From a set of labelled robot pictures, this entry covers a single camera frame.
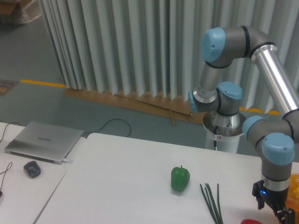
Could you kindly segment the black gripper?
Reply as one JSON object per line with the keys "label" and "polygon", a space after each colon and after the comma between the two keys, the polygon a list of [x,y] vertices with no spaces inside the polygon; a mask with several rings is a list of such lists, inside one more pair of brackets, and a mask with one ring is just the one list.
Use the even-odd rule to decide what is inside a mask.
{"label": "black gripper", "polygon": [[261,210],[265,203],[273,210],[280,224],[295,224],[295,210],[287,208],[289,187],[283,190],[271,190],[265,186],[264,180],[253,184],[252,195],[256,198],[257,208]]}

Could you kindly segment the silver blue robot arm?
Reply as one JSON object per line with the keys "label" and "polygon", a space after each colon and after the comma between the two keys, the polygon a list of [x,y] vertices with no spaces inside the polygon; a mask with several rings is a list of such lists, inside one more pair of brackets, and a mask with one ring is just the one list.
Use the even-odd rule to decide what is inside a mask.
{"label": "silver blue robot arm", "polygon": [[[204,67],[197,87],[189,91],[193,113],[204,112],[204,126],[213,134],[243,133],[261,158],[262,178],[252,195],[258,208],[268,205],[281,224],[293,224],[295,210],[286,207],[294,145],[299,141],[299,95],[277,55],[269,36],[250,26],[212,28],[203,36]],[[249,58],[263,75],[266,87],[282,119],[268,122],[260,116],[248,119],[239,113],[242,89],[222,82],[221,71],[234,59]]]}

